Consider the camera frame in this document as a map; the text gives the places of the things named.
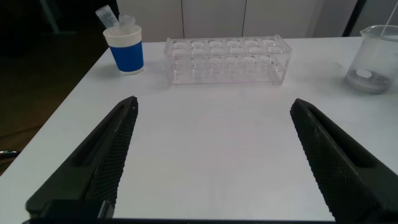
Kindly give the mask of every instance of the beaker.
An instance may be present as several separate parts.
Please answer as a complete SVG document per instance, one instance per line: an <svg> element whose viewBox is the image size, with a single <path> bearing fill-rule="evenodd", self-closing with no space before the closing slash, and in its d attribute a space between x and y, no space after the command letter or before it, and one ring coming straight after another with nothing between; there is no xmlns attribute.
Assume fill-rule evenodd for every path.
<svg viewBox="0 0 398 224"><path fill-rule="evenodd" d="M345 80L358 90L383 93L398 76L398 26L371 26L361 34L361 47Z"/></svg>

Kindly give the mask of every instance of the white table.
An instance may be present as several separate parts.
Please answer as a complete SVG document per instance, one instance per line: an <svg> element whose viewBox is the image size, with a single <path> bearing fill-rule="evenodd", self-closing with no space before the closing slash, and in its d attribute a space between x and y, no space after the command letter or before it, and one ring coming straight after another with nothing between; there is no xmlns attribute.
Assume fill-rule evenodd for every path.
<svg viewBox="0 0 398 224"><path fill-rule="evenodd" d="M342 79L360 37L288 39L282 86L166 89L164 43L144 44L145 70L121 75L109 50L0 177L0 223L28 219L26 200L120 100L139 115L114 217L332 220L289 115L317 106L398 172L398 97Z"/></svg>

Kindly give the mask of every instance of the white cabinet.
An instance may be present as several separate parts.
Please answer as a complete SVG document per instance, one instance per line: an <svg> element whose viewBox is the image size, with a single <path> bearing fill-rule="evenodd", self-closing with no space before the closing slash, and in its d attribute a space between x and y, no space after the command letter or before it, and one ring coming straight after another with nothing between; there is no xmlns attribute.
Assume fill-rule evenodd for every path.
<svg viewBox="0 0 398 224"><path fill-rule="evenodd" d="M136 17L144 42L163 42L168 37L341 37L357 0L117 2L121 14Z"/></svg>
<svg viewBox="0 0 398 224"><path fill-rule="evenodd" d="M243 36L307 37L320 2L322 0L248 0Z"/></svg>
<svg viewBox="0 0 398 224"><path fill-rule="evenodd" d="M136 17L143 42L183 38L181 0L117 0L120 14Z"/></svg>
<svg viewBox="0 0 398 224"><path fill-rule="evenodd" d="M241 37L246 0L182 0L185 38Z"/></svg>
<svg viewBox="0 0 398 224"><path fill-rule="evenodd" d="M248 0L243 36L341 37L357 0Z"/></svg>

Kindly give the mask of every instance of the test tube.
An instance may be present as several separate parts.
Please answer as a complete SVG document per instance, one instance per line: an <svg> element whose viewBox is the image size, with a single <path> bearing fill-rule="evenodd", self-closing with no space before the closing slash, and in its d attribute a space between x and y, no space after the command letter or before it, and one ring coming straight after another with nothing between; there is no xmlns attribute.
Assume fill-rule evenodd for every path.
<svg viewBox="0 0 398 224"><path fill-rule="evenodd" d="M109 5L98 9L95 11L95 14L97 14L105 28L109 29L110 34L119 35L119 21L113 14L113 11Z"/></svg>
<svg viewBox="0 0 398 224"><path fill-rule="evenodd" d="M134 25L136 24L136 18L129 15L119 15L119 25L121 35L128 35L134 32Z"/></svg>

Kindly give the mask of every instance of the blue cup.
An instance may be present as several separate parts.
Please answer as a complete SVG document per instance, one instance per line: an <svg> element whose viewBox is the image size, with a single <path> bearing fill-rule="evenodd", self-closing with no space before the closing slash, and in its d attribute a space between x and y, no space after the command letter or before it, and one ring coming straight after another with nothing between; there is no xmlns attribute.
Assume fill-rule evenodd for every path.
<svg viewBox="0 0 398 224"><path fill-rule="evenodd" d="M106 29L103 34L120 72L128 75L141 72L144 69L141 27L134 25L132 34L118 36L111 35L114 33L110 30L112 28Z"/></svg>

